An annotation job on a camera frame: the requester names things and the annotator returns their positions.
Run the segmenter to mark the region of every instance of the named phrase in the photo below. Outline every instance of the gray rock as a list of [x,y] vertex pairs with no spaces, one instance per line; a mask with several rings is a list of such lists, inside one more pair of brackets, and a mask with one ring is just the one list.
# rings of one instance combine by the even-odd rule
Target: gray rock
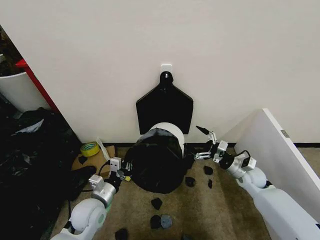
[[172,226],[172,219],[169,215],[161,215],[161,226],[168,229]]

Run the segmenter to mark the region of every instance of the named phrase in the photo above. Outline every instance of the cardboard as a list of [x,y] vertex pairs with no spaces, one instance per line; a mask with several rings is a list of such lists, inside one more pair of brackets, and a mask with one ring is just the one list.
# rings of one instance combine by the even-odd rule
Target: cardboard
[[[115,146],[107,146],[107,147],[105,147],[105,149],[108,152],[110,158],[113,158],[115,156],[115,154],[116,154]],[[81,157],[81,156],[82,156],[82,154],[79,154],[75,158],[75,160],[72,164],[72,167],[71,167],[72,171],[81,169],[86,166],[95,166],[95,168],[96,168],[95,174],[98,174],[101,166],[106,162],[106,159],[105,159],[104,154],[101,151],[101,149],[96,155],[88,157],[87,160],[83,164],[79,161],[79,157]],[[107,177],[109,175],[109,172],[110,172],[110,165],[106,165],[103,167],[100,175],[102,177]]]

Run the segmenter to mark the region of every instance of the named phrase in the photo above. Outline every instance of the white adhesive hook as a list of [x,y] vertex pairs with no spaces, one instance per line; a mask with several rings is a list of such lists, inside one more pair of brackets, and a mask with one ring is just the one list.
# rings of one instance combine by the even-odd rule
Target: white adhesive hook
[[163,63],[160,66],[160,74],[163,72],[170,72],[172,73],[172,64],[171,63]]

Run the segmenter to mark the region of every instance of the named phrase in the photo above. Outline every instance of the carpet floor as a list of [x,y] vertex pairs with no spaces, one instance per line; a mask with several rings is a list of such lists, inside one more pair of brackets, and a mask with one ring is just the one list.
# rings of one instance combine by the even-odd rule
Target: carpet floor
[[[117,156],[124,157],[128,148],[117,149]],[[320,150],[299,149],[317,174],[320,171]],[[213,175],[204,174],[204,166],[213,168]],[[138,187],[134,182],[122,182],[114,196],[110,212],[94,240],[114,240],[115,232],[126,228],[129,240],[180,240],[187,234],[193,240],[269,240],[262,216],[249,194],[212,160],[196,161],[186,176],[196,180],[194,187],[184,182],[169,194],[152,193]],[[213,181],[212,189],[208,180]],[[71,203],[73,208],[90,192],[82,192]],[[160,198],[160,210],[154,209],[151,200]],[[151,229],[153,215],[170,215],[172,227]],[[61,231],[68,220],[68,202],[62,206],[52,236]]]

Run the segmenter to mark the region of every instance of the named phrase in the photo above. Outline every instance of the black dustpan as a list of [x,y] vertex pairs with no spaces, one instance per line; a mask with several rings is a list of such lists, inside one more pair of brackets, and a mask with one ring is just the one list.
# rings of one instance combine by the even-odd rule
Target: black dustpan
[[184,134],[189,133],[194,101],[173,85],[169,71],[160,75],[160,83],[136,102],[140,134],[155,124],[167,122],[176,125]]

